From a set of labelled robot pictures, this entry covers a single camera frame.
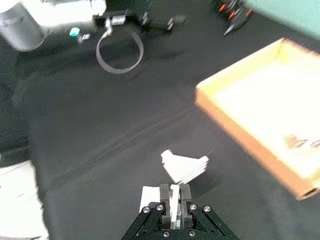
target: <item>silver cylinder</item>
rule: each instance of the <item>silver cylinder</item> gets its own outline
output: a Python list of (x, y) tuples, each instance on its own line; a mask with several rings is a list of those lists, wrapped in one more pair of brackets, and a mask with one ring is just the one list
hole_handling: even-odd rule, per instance
[(13, 48), (23, 52), (36, 49), (45, 39), (40, 25), (20, 2), (0, 8), (0, 34)]
[(74, 27), (79, 28), (82, 34), (96, 30), (93, 18), (97, 14), (94, 8), (96, 5), (93, 4), (96, 0), (22, 0), (22, 2), (49, 34), (68, 36)]

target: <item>black tablecloth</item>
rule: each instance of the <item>black tablecloth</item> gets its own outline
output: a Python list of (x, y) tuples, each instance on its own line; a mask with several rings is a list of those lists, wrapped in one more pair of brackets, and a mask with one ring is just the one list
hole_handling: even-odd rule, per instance
[[(254, 14), (238, 32), (206, 1), (185, 0), (189, 14), (172, 35), (141, 34), (137, 69), (112, 75), (95, 59), (97, 39), (15, 60), (21, 108), (31, 130), (44, 219), (52, 240), (120, 239), (138, 214), (143, 186), (172, 183), (160, 154), (210, 158), (191, 183), (193, 200), (210, 204), (244, 240), (320, 238), (319, 196), (294, 197), (194, 105), (197, 83), (286, 37), (315, 51), (316, 40)], [(114, 41), (112, 63), (137, 56)]]

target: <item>cardboard box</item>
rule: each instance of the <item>cardboard box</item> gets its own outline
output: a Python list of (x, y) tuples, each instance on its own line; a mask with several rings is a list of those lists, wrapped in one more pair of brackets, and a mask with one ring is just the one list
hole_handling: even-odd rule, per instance
[(205, 79), (196, 104), (298, 200), (320, 192), (320, 55), (280, 39)]

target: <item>green light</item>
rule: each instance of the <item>green light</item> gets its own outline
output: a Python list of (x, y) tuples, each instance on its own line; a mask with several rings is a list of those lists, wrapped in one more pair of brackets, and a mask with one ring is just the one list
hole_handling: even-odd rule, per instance
[(69, 36), (71, 36), (71, 37), (76, 37), (76, 36), (79, 35), (79, 33), (80, 33), (80, 28), (78, 28), (78, 27), (73, 27), (73, 28), (71, 28), (71, 30), (70, 30)]

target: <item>metal ring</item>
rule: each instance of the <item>metal ring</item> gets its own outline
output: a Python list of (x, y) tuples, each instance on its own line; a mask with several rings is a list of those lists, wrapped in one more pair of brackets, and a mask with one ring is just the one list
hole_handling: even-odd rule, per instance
[(133, 38), (133, 40), (135, 41), (135, 43), (137, 44), (138, 48), (139, 48), (139, 51), (140, 51), (140, 55), (139, 55), (139, 59), (138, 61), (130, 66), (130, 67), (127, 67), (127, 68), (122, 68), (122, 69), (119, 69), (119, 68), (114, 68), (110, 65), (108, 65), (102, 58), (101, 56), (101, 53), (100, 53), (100, 44), (102, 42), (103, 39), (105, 39), (106, 37), (108, 36), (108, 33), (105, 32), (101, 38), (99, 39), (97, 45), (96, 45), (96, 50), (95, 50), (95, 55), (96, 55), (96, 59), (98, 61), (98, 63), (100, 64), (100, 66), (106, 70), (107, 72), (109, 73), (112, 73), (112, 74), (125, 74), (129, 71), (131, 71), (132, 69), (134, 69), (140, 62), (141, 62), (141, 59), (142, 57), (144, 56), (144, 44), (141, 40), (141, 38), (139, 37), (139, 35), (136, 33), (136, 32), (131, 32), (131, 36)]

